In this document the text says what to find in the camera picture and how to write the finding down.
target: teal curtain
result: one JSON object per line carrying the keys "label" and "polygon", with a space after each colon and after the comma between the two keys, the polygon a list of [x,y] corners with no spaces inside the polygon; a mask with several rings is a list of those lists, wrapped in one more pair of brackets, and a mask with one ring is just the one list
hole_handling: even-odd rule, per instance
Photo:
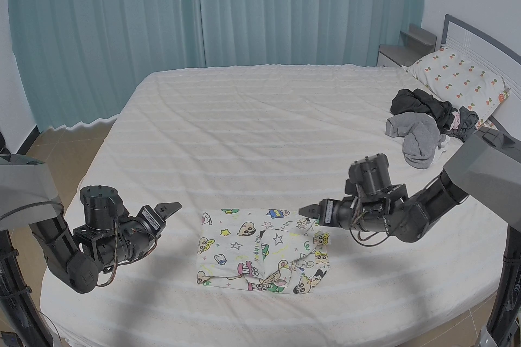
{"label": "teal curtain", "polygon": [[189,66],[375,65],[424,0],[9,0],[40,129],[117,114],[151,72]]}

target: white label sticker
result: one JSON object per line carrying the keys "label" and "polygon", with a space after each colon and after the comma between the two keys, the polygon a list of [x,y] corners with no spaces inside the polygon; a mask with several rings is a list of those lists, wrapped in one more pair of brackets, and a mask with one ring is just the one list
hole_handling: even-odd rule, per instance
{"label": "white label sticker", "polygon": [[160,225],[157,223],[156,220],[154,220],[154,218],[152,217],[152,215],[148,212],[148,210],[146,208],[143,208],[143,215],[148,220],[150,225],[154,228],[154,230],[160,229]]}
{"label": "white label sticker", "polygon": [[333,214],[333,201],[328,200],[326,205],[326,219],[324,223],[329,224],[331,222],[331,215]]}

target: gray cloth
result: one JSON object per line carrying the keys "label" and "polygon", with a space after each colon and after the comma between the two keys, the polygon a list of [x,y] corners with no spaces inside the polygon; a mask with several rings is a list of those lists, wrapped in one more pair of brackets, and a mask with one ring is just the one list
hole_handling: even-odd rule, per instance
{"label": "gray cloth", "polygon": [[404,138],[405,161],[418,169],[431,165],[440,142],[436,121],[426,113],[402,113],[388,118],[386,135]]}
{"label": "gray cloth", "polygon": [[446,133],[449,136],[457,137],[465,142],[471,135],[476,132],[476,123],[479,117],[475,111],[468,110],[465,106],[459,108],[459,127],[449,130]]}

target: mattress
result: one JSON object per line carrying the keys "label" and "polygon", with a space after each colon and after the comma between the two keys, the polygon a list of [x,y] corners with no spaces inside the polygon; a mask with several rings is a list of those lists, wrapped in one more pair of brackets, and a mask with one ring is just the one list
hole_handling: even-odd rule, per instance
{"label": "mattress", "polygon": [[[127,209],[179,201],[152,255],[77,294],[46,271],[41,307],[72,346],[393,346],[455,317],[498,285],[506,224],[469,198],[417,243],[365,248],[331,229],[331,269],[306,295],[196,283],[207,208],[266,210],[343,198],[349,165],[385,153],[409,194],[438,175],[385,136],[392,98],[423,88],[398,68],[184,69],[148,76],[81,185],[118,189]],[[66,220],[84,223],[78,195]],[[100,281],[108,278],[101,275]]]}

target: cartoon print shirt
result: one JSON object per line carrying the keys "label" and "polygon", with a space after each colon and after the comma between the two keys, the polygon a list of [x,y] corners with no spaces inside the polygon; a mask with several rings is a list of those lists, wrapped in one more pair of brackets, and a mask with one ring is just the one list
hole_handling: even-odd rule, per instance
{"label": "cartoon print shirt", "polygon": [[329,233],[288,210],[208,210],[197,250],[203,285],[307,293],[329,269]]}

